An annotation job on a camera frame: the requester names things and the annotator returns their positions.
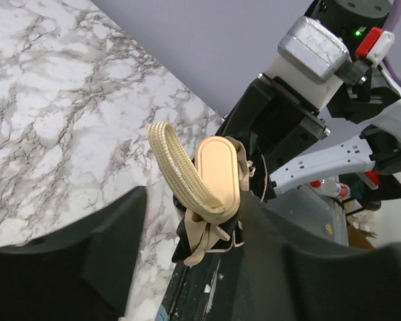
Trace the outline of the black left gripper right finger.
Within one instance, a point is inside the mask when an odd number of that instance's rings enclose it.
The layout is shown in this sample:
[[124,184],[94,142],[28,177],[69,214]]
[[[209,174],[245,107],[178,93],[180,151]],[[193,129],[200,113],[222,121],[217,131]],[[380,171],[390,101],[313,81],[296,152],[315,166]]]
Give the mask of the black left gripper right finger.
[[401,243],[374,250],[320,238],[241,195],[254,320],[401,320]]

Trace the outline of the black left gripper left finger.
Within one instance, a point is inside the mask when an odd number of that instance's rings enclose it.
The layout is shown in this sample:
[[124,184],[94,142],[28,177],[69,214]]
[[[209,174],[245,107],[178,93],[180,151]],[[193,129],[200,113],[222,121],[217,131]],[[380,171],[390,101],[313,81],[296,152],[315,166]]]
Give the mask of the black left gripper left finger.
[[25,245],[0,247],[0,320],[117,320],[125,315],[147,191]]

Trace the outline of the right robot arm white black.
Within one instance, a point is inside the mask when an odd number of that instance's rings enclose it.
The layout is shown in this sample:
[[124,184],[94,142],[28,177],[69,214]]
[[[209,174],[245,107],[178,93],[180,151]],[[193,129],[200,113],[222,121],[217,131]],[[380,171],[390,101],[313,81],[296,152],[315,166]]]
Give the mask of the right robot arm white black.
[[253,162],[254,194],[401,172],[401,80],[387,53],[401,1],[314,1],[219,128]]

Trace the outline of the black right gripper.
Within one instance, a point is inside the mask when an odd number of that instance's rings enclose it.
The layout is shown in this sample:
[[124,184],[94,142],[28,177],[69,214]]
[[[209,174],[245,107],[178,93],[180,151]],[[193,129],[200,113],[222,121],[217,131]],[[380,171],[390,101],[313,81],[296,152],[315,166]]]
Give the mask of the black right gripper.
[[269,175],[325,138],[317,109],[281,78],[260,74],[220,126],[221,136],[243,144],[255,174],[250,190],[268,201],[276,197]]

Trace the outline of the beige black umbrella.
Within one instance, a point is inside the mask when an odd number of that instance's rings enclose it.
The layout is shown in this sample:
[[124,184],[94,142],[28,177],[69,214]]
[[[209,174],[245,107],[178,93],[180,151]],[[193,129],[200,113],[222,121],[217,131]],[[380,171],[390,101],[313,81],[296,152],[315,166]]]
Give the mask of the beige black umbrella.
[[241,195],[250,192],[265,200],[265,159],[254,164],[243,143],[230,136],[210,136],[189,156],[167,122],[150,124],[147,134],[158,167],[182,205],[172,261],[192,267],[208,253],[243,246]]

